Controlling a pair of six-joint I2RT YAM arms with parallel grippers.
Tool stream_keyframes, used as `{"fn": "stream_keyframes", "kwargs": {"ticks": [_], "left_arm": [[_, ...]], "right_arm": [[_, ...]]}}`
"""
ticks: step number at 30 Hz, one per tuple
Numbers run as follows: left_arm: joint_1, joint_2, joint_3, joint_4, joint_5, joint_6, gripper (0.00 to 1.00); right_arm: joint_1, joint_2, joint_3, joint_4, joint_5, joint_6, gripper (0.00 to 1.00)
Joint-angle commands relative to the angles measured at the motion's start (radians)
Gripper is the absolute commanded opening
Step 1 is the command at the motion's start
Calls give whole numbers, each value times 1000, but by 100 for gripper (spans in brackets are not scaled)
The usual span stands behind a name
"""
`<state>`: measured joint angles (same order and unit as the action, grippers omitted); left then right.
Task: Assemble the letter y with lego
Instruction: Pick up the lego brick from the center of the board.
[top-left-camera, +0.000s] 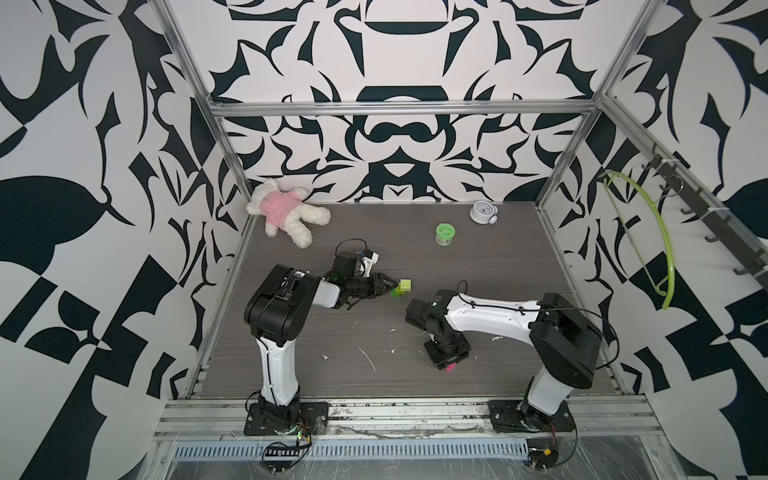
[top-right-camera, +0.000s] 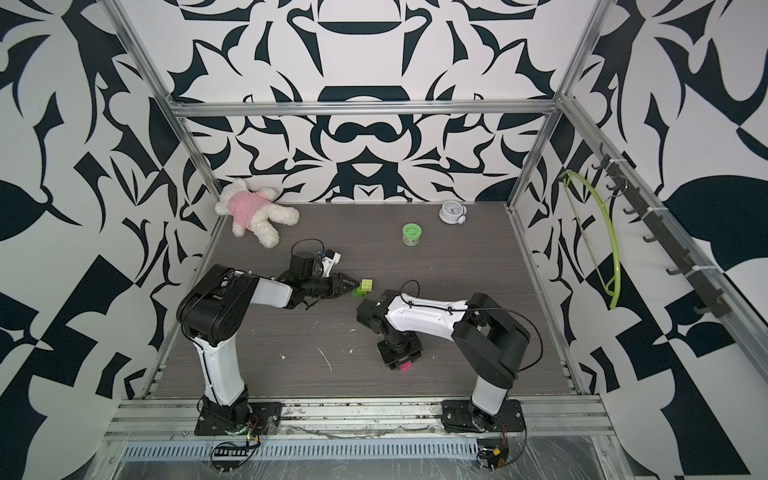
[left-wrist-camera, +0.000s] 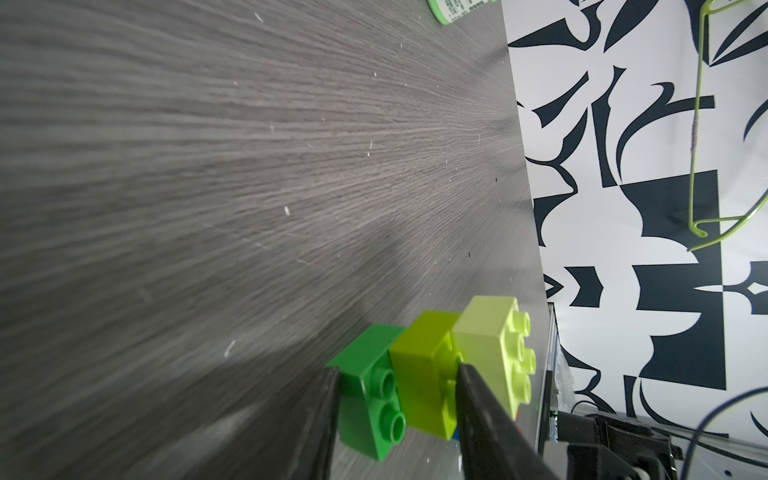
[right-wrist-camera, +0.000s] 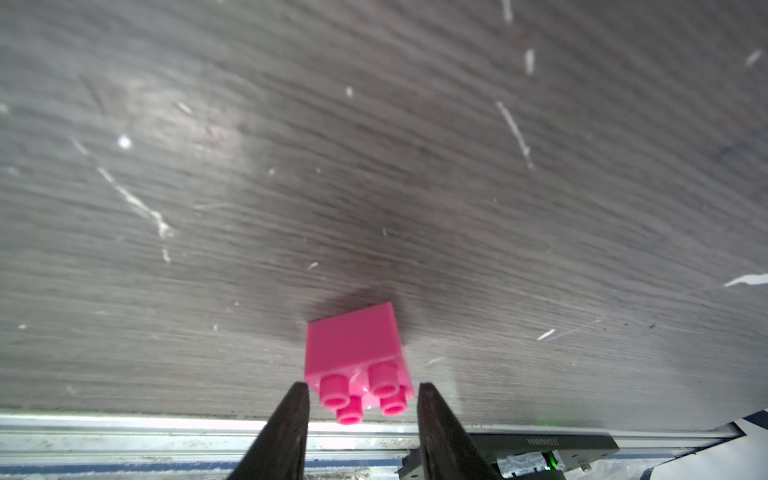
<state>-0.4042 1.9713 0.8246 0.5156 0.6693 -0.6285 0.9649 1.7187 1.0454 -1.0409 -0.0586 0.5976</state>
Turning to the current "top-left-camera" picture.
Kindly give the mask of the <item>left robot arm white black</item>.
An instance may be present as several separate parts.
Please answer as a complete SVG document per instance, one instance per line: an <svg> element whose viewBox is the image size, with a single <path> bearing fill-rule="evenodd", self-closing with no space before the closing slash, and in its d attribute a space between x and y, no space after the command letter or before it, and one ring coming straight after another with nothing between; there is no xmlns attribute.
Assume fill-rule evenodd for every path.
<svg viewBox="0 0 768 480"><path fill-rule="evenodd" d="M257 405L262 412L288 422L298 418L296 339L312 307L350 309L399 286L397 280L373 270L378 259L369 249L337 253L332 268L322 276L283 264L273 267L244 311L261 354L263 386Z"/></svg>

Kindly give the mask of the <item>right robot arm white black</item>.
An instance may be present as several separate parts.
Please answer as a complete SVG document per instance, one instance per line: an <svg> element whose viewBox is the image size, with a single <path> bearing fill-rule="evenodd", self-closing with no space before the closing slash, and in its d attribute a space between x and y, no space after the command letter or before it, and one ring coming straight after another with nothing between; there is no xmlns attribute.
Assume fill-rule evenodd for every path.
<svg viewBox="0 0 768 480"><path fill-rule="evenodd" d="M601 330L585 311L554 293L539 301L512 302L440 290L429 301L411 300L405 319L430 335L425 349L440 370L450 371L469 356L467 332L533 347L543 367L532 380L521 410L543 418L555 416L573 390L592 387L603 343Z"/></svg>

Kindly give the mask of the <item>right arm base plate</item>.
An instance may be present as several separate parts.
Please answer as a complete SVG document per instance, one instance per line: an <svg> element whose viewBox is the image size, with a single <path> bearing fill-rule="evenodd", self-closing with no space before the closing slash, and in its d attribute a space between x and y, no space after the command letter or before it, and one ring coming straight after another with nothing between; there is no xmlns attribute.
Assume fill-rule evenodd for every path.
<svg viewBox="0 0 768 480"><path fill-rule="evenodd" d="M574 417L566 401L554 414L546 414L530 406L526 400L489 400L489 418L498 433L573 432Z"/></svg>

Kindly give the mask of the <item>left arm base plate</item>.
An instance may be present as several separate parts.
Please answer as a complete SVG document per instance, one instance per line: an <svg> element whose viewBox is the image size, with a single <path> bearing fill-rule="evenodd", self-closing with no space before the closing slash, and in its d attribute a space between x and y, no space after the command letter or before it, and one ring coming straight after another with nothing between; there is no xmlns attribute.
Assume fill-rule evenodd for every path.
<svg viewBox="0 0 768 480"><path fill-rule="evenodd" d="M245 436L313 434L328 424L330 404L293 401L287 406L271 404L263 399L249 406L243 433Z"/></svg>

